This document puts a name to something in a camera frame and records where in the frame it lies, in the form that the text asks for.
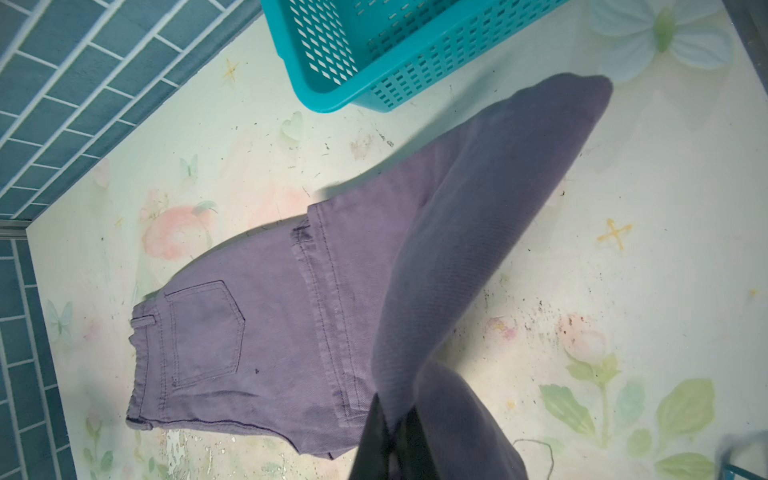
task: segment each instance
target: clothing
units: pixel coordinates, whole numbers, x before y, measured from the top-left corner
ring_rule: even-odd
[[[374,392],[396,424],[434,348],[575,159],[606,89],[562,75],[518,92],[295,223],[185,267],[134,308],[128,425],[277,435],[335,458],[357,445]]]

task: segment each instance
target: laundry basket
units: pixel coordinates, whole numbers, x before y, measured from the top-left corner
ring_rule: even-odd
[[[262,0],[310,110],[390,111],[567,0]]]

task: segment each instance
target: white tabletop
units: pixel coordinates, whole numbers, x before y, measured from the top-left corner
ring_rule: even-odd
[[[551,446],[551,478],[704,480],[725,435],[768,427],[768,98],[726,13],[697,23],[730,36],[729,64],[668,51],[616,86],[443,353],[511,440]],[[78,477],[346,478],[354,452],[331,462],[279,439],[130,430],[131,307],[214,244],[303,213],[493,101],[597,72],[619,41],[572,0],[391,113],[316,114],[266,20],[251,25],[28,229]],[[631,225],[623,250],[598,239],[609,219]],[[585,380],[584,362],[606,382]],[[530,478],[547,478],[549,447],[516,446]]]

